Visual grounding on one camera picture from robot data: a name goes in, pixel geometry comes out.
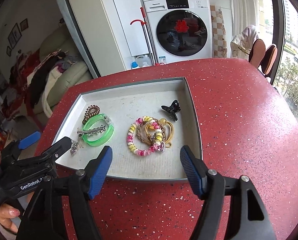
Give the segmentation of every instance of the red table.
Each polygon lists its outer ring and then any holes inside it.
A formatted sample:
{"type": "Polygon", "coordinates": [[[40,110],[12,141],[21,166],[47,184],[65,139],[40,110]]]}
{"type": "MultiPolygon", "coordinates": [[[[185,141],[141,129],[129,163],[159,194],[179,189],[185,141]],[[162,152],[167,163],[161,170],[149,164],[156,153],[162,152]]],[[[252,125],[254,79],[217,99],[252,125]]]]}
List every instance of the red table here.
{"type": "MultiPolygon", "coordinates": [[[[285,239],[298,223],[298,124],[284,99],[246,60],[178,62],[71,87],[49,119],[36,154],[51,145],[81,92],[169,77],[187,78],[204,162],[225,176],[248,175],[265,203],[277,238],[285,239]]],[[[64,176],[70,171],[59,167],[58,172],[64,176]]],[[[217,239],[224,237],[229,201],[226,197],[217,239]]],[[[66,197],[63,205],[69,239],[76,239],[66,197]]],[[[189,239],[202,202],[188,184],[108,179],[90,206],[103,239],[189,239]]]]}

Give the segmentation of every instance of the green bracelet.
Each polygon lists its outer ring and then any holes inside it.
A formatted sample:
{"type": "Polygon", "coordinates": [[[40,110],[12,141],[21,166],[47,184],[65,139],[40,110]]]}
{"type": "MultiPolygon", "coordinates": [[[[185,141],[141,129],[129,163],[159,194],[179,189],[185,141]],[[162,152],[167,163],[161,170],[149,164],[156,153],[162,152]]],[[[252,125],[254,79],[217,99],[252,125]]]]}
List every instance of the green bracelet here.
{"type": "Polygon", "coordinates": [[[106,114],[97,114],[94,117],[91,117],[88,120],[88,122],[84,125],[82,130],[83,131],[90,130],[90,127],[92,125],[94,125],[96,122],[98,122],[99,120],[105,120],[105,122],[108,125],[107,131],[101,138],[99,138],[95,141],[90,141],[90,140],[88,140],[89,135],[87,135],[87,134],[82,135],[83,140],[91,146],[100,146],[100,145],[104,144],[105,142],[107,142],[113,135],[114,127],[113,127],[111,119],[106,114]]]}

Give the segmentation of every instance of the pink and yellow beaded bracelet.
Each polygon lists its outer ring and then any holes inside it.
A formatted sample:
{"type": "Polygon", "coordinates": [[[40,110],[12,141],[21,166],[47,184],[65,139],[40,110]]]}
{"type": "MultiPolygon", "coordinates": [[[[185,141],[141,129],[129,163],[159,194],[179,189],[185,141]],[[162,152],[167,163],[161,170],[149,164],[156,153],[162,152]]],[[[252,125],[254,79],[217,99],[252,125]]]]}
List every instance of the pink and yellow beaded bracelet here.
{"type": "Polygon", "coordinates": [[[156,123],[156,121],[149,117],[149,116],[143,116],[141,118],[138,118],[130,127],[128,135],[127,135],[127,143],[129,146],[129,149],[139,156],[146,156],[150,155],[154,151],[160,151],[161,143],[162,143],[162,133],[160,126],[156,123]],[[133,134],[136,130],[136,127],[140,125],[141,123],[149,123],[150,129],[154,129],[155,133],[152,140],[152,146],[147,150],[139,150],[136,148],[136,146],[133,144],[133,134]]]}

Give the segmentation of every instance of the black hair claw clip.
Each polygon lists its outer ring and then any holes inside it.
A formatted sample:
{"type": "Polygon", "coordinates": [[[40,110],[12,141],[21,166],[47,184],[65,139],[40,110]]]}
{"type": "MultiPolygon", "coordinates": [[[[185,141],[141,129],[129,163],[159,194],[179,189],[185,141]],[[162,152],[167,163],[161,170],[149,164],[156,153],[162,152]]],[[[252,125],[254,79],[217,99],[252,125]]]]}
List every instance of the black hair claw clip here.
{"type": "Polygon", "coordinates": [[[161,108],[166,112],[170,113],[172,117],[175,119],[175,121],[178,120],[178,117],[176,116],[176,112],[179,112],[181,110],[178,100],[174,100],[171,106],[161,106],[161,108]]]}

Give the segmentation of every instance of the metal screw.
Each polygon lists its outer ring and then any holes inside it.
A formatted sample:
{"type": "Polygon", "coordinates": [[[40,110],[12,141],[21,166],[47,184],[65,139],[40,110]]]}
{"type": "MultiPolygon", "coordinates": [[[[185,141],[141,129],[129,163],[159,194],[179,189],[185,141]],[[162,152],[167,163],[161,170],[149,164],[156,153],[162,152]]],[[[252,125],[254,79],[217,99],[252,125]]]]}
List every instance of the metal screw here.
{"type": "Polygon", "coordinates": [[[242,175],[242,176],[241,176],[241,179],[242,179],[244,182],[248,182],[248,181],[249,181],[249,177],[246,176],[246,175],[242,175]]]}
{"type": "Polygon", "coordinates": [[[210,175],[215,176],[215,175],[217,174],[217,171],[214,170],[214,169],[210,169],[210,170],[208,170],[208,173],[209,173],[210,175]]]}
{"type": "Polygon", "coordinates": [[[76,175],[78,175],[78,176],[82,176],[83,174],[85,174],[85,170],[77,170],[76,171],[76,175]]]}
{"type": "Polygon", "coordinates": [[[43,177],[43,181],[50,181],[51,180],[51,176],[47,175],[43,177]]]}

